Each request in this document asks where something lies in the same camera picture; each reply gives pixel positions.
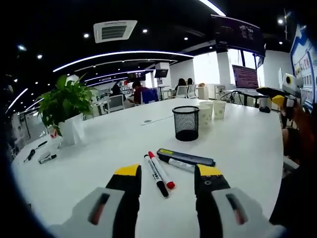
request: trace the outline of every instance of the pen holder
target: pen holder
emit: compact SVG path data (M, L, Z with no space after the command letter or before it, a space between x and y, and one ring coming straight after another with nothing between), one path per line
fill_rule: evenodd
M180 141L192 141L198 138L198 107L183 106L173 110L175 137Z

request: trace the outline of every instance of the ceiling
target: ceiling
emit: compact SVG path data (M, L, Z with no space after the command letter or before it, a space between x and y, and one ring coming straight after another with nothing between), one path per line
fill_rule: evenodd
M264 33L266 49L290 51L295 24L289 22L289 41L285 40L284 27L277 24L277 19L284 15L284 7L287 12L293 11L293 7L286 5L286 1L211 1L226 16L259 26ZM5 62L1 77L2 82L12 85L14 90L7 105L28 88L10 109L11 112L25 110L42 93L52 90L56 79L62 74L85 74L84 80L87 80L99 75L145 69L160 61L176 62L190 58L156 53L119 54L85 60L53 72L54 69L79 59L124 51L181 53L202 43L206 43L206 46L185 54L193 56L216 50L215 47L209 48L213 40L210 14L216 13L199 0L30 2L10 1L7 15L12 19L3 20L7 37L2 51ZM299 17L305 20L305 14L299 14ZM130 38L96 44L93 25L116 20L138 21ZM26 51L19 50L19 45L23 45Z

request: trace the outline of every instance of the potted plant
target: potted plant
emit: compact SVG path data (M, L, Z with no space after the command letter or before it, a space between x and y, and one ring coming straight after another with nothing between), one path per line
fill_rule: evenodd
M39 114L44 125L55 128L68 145L75 144L76 137L83 137L82 114L92 113L91 90L94 88L81 83L81 78L66 82L67 76L63 75L54 90L40 96Z

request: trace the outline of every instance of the paper cup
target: paper cup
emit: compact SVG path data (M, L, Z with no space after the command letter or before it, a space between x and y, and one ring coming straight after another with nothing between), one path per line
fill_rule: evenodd
M199 105L199 112L198 112L198 125L199 128L209 126L211 115L210 115L210 107L207 105Z
M223 119L224 111L226 107L226 102L224 101L214 101L213 102L213 114L215 119Z
M212 101L205 101L205 102L200 102L199 105L205 105L210 108L210 120L212 118L212 109L213 109L213 102Z

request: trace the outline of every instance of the marker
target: marker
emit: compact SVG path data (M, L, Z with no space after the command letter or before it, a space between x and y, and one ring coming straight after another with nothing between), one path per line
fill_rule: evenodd
M146 159L150 169L151 169L151 172L152 172L152 176L155 180L155 182L157 183L157 186L161 192L161 194L164 196L164 197L168 197L168 191L165 187L165 184L163 182L163 180L161 179L161 177L159 176L154 164L152 163L152 161L149 159L149 156L148 155L145 155L144 158Z
M166 183L166 186L169 189L175 188L174 182L168 177L167 173L165 172L163 167L159 164L157 158L155 157L155 155L151 151L149 151L149 156L150 156L151 161L153 162L155 168L157 169L159 175L161 176L162 180Z
M164 162L169 163L170 165L178 167L178 168L180 168L182 170L186 170L186 171L189 171L189 172L192 172L192 173L195 171L195 165L190 165L190 164L187 164L187 163L181 162L179 160L175 160L175 159L166 159L166 158L164 158L164 159L161 159L161 160L163 160Z

